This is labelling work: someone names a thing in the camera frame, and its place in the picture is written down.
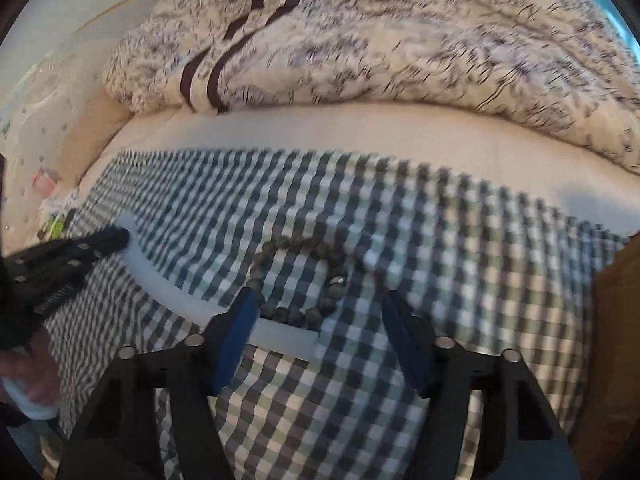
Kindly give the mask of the person left hand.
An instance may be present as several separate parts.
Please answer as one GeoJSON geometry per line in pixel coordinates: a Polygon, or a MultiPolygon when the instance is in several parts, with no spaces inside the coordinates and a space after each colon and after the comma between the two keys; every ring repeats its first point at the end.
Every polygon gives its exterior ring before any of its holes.
{"type": "Polygon", "coordinates": [[[57,404],[61,397],[58,363],[50,352],[50,335],[41,327],[26,354],[1,352],[1,376],[21,382],[26,396],[38,404],[57,404]]]}

